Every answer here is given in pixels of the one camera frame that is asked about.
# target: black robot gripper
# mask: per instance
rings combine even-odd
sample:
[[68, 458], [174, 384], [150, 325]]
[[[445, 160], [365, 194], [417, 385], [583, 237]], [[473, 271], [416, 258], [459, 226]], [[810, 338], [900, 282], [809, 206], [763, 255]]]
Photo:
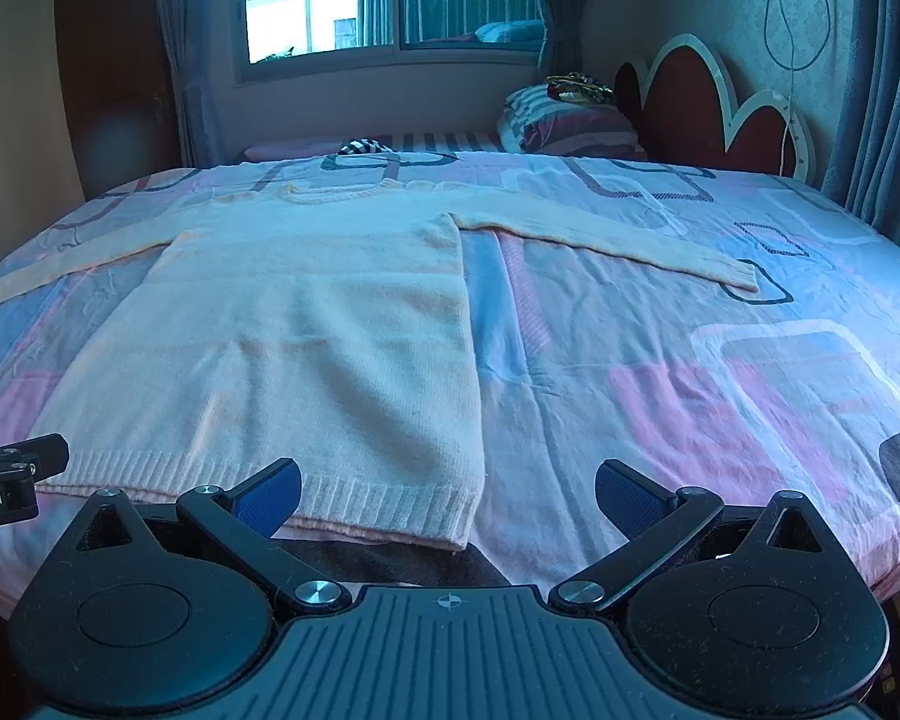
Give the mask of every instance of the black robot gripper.
[[859, 718], [887, 622], [810, 500], [725, 506], [620, 461], [629, 542], [534, 586], [347, 589], [269, 541], [291, 460], [232, 490], [87, 501], [8, 623], [38, 720]]

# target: sweater sleeve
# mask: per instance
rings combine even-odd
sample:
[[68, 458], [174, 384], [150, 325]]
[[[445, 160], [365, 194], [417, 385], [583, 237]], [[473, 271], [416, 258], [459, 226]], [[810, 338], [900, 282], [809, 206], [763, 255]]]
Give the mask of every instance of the sweater sleeve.
[[217, 203], [201, 203], [127, 225], [1, 276], [0, 303], [50, 284], [67, 274], [88, 271], [150, 248], [170, 245], [184, 231], [199, 228], [213, 218], [218, 207], [226, 207]]
[[447, 203], [461, 230], [496, 227], [757, 292], [754, 266], [703, 245], [643, 230], [530, 194], [493, 190]]

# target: sweater's left sleeve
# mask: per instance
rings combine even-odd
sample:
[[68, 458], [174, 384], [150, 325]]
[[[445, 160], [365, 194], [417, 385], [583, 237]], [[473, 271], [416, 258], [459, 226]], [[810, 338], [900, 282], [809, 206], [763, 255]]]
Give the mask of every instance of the sweater's left sleeve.
[[524, 238], [588, 248], [757, 292], [754, 266], [703, 245], [643, 230], [517, 191], [453, 191], [446, 210], [461, 230], [498, 227]]

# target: red headboard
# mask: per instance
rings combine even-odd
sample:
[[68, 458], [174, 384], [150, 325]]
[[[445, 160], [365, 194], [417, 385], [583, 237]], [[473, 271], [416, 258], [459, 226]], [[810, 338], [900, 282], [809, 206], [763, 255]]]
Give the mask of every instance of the red headboard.
[[[634, 123], [653, 161], [779, 172], [787, 98], [768, 89], [738, 107], [727, 69], [697, 37], [671, 40], [649, 70], [642, 60], [625, 62], [614, 88], [620, 110]], [[783, 165], [784, 175], [813, 181], [813, 143], [796, 110]]]

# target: triangular cutout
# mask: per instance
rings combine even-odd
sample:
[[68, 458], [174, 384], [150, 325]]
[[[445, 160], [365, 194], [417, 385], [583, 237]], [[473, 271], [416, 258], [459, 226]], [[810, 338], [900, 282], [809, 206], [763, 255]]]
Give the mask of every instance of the triangular cutout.
[[77, 550], [88, 552], [92, 549], [119, 547], [132, 541], [130, 533], [121, 522], [120, 514], [113, 506], [101, 506], [90, 527], [80, 537]]
[[799, 552], [823, 552], [800, 509], [787, 509], [770, 539], [770, 546]]

